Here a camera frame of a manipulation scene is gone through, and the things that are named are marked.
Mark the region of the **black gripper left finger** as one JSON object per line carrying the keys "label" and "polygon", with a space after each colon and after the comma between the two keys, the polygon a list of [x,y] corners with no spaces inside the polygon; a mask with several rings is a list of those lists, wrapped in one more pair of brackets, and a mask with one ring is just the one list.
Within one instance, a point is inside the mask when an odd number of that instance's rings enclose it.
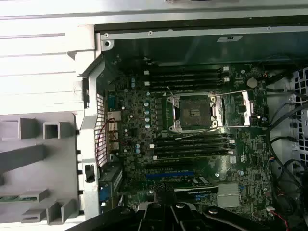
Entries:
{"label": "black gripper left finger", "polygon": [[174,189],[169,185],[154,186],[154,200],[138,211],[118,206],[83,222],[84,231],[162,231],[167,209],[174,203]]}

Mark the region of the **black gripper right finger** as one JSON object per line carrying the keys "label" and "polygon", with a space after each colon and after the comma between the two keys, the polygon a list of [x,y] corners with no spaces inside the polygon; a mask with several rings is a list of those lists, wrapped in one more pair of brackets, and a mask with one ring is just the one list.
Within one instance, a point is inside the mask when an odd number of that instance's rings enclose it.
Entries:
{"label": "black gripper right finger", "polygon": [[172,190],[172,214],[181,231],[268,231],[269,227],[241,217],[217,206],[202,212],[192,209],[193,205],[179,202]]}

